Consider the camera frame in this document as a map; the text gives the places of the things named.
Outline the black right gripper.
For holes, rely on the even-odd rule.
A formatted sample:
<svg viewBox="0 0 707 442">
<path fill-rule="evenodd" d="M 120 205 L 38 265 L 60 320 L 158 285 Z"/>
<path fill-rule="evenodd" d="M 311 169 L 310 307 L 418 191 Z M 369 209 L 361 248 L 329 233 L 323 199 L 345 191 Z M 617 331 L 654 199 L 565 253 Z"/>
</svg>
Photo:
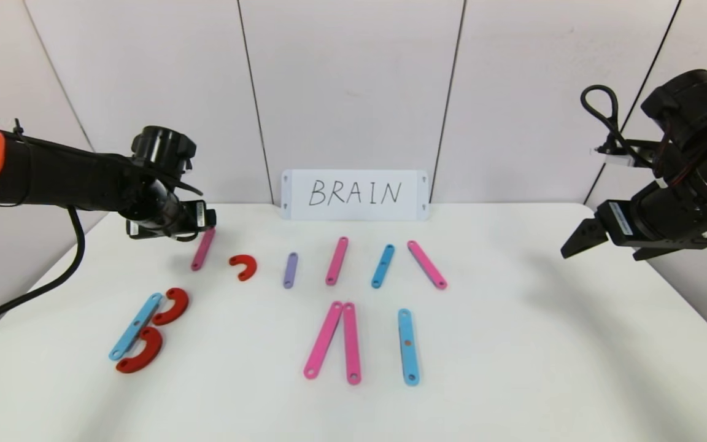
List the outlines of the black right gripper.
<svg viewBox="0 0 707 442">
<path fill-rule="evenodd" d="M 561 248 L 570 258 L 606 243 L 634 248 L 636 261 L 650 260 L 679 250 L 707 248 L 707 184 L 687 180 L 675 187 L 656 182 L 630 200 L 606 200 L 597 217 L 584 219 Z"/>
</svg>

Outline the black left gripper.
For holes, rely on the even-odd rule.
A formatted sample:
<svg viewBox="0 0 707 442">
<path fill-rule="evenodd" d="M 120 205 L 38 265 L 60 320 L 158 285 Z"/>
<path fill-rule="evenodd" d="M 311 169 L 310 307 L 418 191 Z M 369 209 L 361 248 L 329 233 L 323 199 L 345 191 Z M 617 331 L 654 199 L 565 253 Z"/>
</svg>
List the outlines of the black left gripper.
<svg viewBox="0 0 707 442">
<path fill-rule="evenodd" d="M 203 232 L 217 224 L 216 210 L 207 209 L 203 200 L 183 201 L 180 204 L 179 230 L 181 232 Z"/>
</svg>

